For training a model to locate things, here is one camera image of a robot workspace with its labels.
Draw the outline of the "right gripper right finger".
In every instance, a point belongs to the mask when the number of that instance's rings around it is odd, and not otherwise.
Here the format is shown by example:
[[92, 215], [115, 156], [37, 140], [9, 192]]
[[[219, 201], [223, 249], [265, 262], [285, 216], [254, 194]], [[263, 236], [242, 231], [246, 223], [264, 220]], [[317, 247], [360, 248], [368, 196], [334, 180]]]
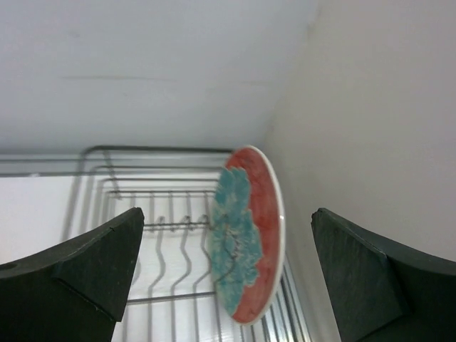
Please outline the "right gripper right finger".
[[455, 263], [324, 208], [311, 228], [342, 341], [454, 341]]

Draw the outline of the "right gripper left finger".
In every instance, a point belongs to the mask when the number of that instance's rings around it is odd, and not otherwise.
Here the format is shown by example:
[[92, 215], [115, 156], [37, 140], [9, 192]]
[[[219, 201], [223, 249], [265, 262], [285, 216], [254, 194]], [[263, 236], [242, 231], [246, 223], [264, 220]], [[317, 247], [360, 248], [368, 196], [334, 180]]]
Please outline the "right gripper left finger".
[[1, 265], [2, 341], [110, 341], [143, 236], [133, 207], [42, 252]]

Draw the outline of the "red teal floral plate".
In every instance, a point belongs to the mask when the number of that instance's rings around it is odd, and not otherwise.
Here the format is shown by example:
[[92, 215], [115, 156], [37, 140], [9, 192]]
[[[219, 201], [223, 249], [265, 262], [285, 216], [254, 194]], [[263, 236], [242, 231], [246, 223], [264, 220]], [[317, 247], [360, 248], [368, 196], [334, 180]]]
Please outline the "red teal floral plate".
[[276, 295], [286, 249], [280, 184], [259, 148], [235, 150], [222, 167], [210, 206], [207, 248], [222, 307], [237, 323], [255, 324]]

